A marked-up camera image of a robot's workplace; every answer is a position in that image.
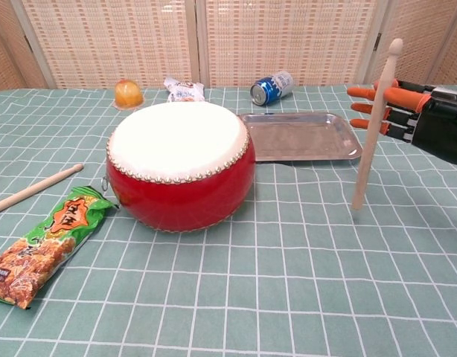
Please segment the right silver orange-tipped robot hand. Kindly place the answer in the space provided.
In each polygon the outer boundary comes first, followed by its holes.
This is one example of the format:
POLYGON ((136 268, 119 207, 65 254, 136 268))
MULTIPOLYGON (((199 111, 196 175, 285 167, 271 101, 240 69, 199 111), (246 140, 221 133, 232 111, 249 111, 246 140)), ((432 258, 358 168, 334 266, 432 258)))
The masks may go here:
POLYGON ((384 98, 382 135, 457 165, 457 91, 393 80, 384 98))

